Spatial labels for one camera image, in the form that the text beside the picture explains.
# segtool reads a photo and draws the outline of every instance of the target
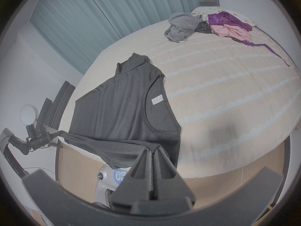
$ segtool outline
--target pillow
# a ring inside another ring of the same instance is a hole
[[[201,14],[203,17],[203,20],[208,21],[208,14],[214,14],[214,13],[220,13],[220,12],[228,12],[231,15],[237,17],[240,21],[242,21],[243,23],[247,23],[250,24],[251,26],[255,26],[256,24],[249,19],[247,16],[238,13],[238,12],[234,12],[232,10],[226,9],[226,8],[222,8],[222,7],[198,7],[195,10],[193,10],[191,12],[191,14]]]

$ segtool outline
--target blue logo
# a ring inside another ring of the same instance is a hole
[[[121,169],[116,169],[114,171],[114,180],[115,180],[115,182],[117,184],[120,184],[123,181],[123,179],[124,179],[124,177],[127,173],[128,173],[127,171],[124,171],[124,170],[121,170]]]

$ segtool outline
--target striped bed sheet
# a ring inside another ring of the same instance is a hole
[[[165,74],[167,98],[182,127],[177,170],[183,178],[235,170],[287,138],[301,117],[301,79],[273,40],[256,28],[250,32],[254,43],[267,44],[290,67],[265,47],[215,34],[195,32],[174,43],[164,36],[168,27],[167,20],[150,25],[103,50],[73,92],[59,130],[69,131],[75,101],[113,77],[116,64],[135,52]]]

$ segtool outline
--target bed sheet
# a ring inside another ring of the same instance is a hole
[[[185,43],[164,36],[162,21],[112,44],[88,69],[63,114],[69,131],[75,101],[115,75],[133,52],[147,55],[165,74],[165,91],[182,127],[177,170],[183,178],[225,173],[276,148],[301,117],[301,79],[286,53],[254,28],[250,47],[215,34],[195,32]],[[94,160],[102,159],[69,145]]]

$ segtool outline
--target curtain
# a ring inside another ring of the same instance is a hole
[[[39,0],[30,22],[74,68],[84,74],[102,50],[122,37],[190,13],[203,0]]]

